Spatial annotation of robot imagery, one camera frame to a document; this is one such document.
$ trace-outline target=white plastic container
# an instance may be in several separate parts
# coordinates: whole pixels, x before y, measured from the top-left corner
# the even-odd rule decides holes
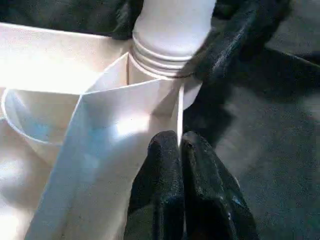
[[[78,95],[6,89],[1,108],[8,124],[53,166]]]
[[[147,71],[136,61],[131,52],[126,52],[107,67],[97,81],[86,92],[91,93],[115,89],[155,79],[177,81],[177,78],[161,76]],[[186,109],[195,101],[202,82],[192,75],[180,78],[178,81],[184,83],[183,109]]]
[[[133,56],[145,69],[167,77],[188,76],[185,64],[211,30],[216,0],[144,0],[133,29]]]

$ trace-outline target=white plastic divider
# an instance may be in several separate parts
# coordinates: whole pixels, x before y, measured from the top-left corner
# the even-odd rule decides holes
[[[53,166],[79,95],[6,89],[1,108],[9,125]]]
[[[136,61],[131,52],[127,52],[107,67],[104,73],[100,75],[97,81],[86,92],[93,93],[115,89],[154,79],[176,81],[176,78],[157,75],[144,69]],[[195,101],[202,82],[192,75],[180,78],[179,81],[184,82],[183,109],[186,109]]]
[[[150,140],[182,136],[183,94],[156,79],[81,96],[25,240],[122,239]]]
[[[84,93],[131,41],[0,23],[0,87]]]

